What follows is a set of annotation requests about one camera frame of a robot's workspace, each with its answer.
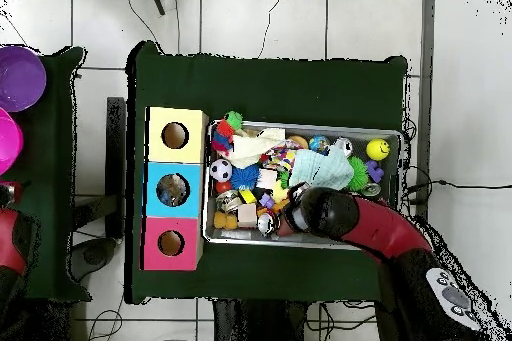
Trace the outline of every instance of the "purple bowl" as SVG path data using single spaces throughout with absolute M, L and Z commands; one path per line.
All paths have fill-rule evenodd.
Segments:
M 41 98 L 46 86 L 44 66 L 25 47 L 0 48 L 0 107 L 20 112 Z

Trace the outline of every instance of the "purple toy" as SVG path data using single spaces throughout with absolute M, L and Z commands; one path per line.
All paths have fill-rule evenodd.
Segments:
M 267 193 L 263 194 L 260 199 L 260 203 L 262 206 L 265 206 L 267 209 L 272 209 L 272 206 L 276 204 L 274 199 L 270 197 Z
M 41 98 L 46 72 L 39 57 L 25 47 L 0 48 L 0 107 L 19 112 Z
M 378 184 L 382 177 L 384 176 L 384 171 L 379 168 L 379 164 L 375 160 L 368 160 L 366 162 L 366 169 L 368 170 L 368 175 L 373 179 L 373 182 Z

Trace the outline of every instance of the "white cloth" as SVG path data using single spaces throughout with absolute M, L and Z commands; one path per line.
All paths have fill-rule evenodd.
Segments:
M 247 166 L 258 163 L 263 153 L 278 145 L 285 139 L 285 131 L 282 128 L 267 128 L 257 137 L 242 137 L 233 135 L 233 149 L 229 152 L 218 153 L 233 166 L 245 169 Z

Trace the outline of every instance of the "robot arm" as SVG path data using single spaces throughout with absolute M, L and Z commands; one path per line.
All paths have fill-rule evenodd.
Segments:
M 347 242 L 386 265 L 402 341 L 482 341 L 469 298 L 425 237 L 398 212 L 330 188 L 299 185 L 290 190 L 277 234 L 290 232 Z

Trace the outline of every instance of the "yellow smiley ball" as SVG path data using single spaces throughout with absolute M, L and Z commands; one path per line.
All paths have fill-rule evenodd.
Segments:
M 389 154 L 389 150 L 389 144 L 380 138 L 371 140 L 366 146 L 366 154 L 368 154 L 370 159 L 376 162 L 385 159 Z

